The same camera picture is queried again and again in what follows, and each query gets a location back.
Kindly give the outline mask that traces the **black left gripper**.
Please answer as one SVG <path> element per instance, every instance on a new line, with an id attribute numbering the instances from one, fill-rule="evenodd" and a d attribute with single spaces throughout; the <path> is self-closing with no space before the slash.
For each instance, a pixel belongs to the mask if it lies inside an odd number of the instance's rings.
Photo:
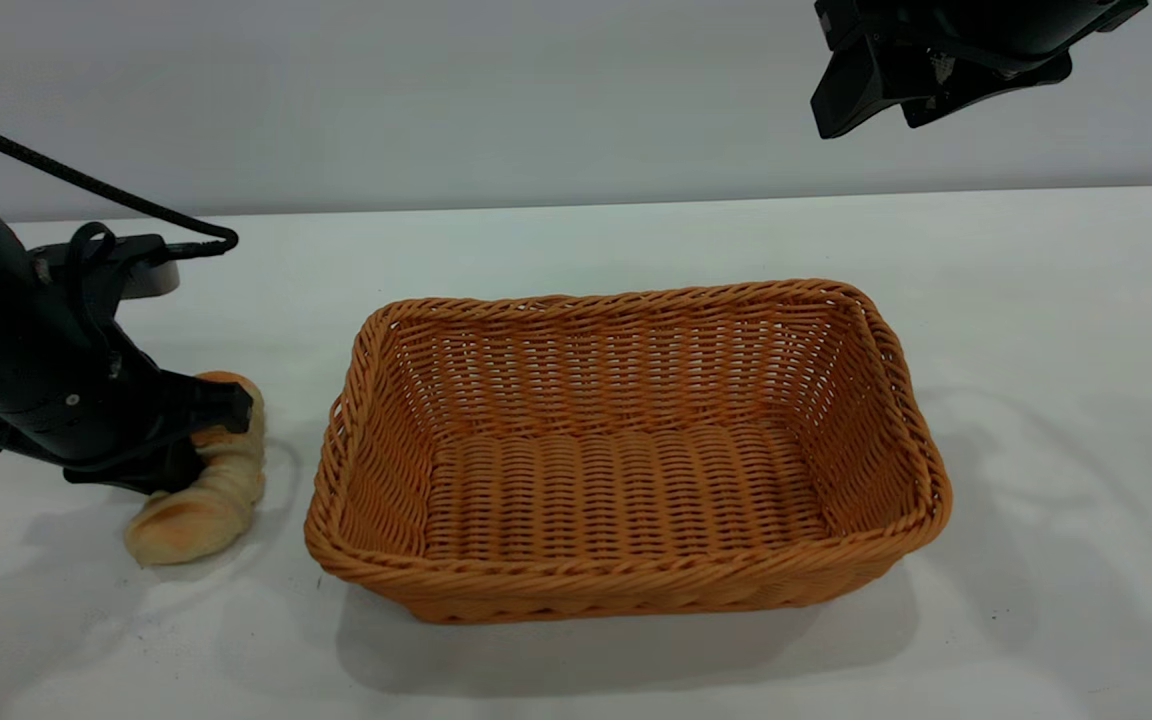
<path id="1" fill-rule="evenodd" d="M 65 469 L 73 486 L 175 493 L 200 477 L 197 434 L 243 434 L 255 386 L 232 372 L 164 372 L 115 323 L 123 300 L 174 290 L 174 270 L 94 270 L 73 296 L 0 275 L 0 452 Z"/>

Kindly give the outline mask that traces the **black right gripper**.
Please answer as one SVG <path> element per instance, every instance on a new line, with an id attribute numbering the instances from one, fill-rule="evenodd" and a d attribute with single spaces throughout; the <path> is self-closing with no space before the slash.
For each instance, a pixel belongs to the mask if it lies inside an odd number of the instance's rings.
<path id="1" fill-rule="evenodd" d="M 823 138 L 842 137 L 901 105 L 905 123 L 919 128 L 992 97 L 1059 85 L 1073 71 L 1066 51 L 1087 35 L 1115 31 L 1147 6 L 817 1 L 835 53 L 812 94 L 814 127 Z"/>

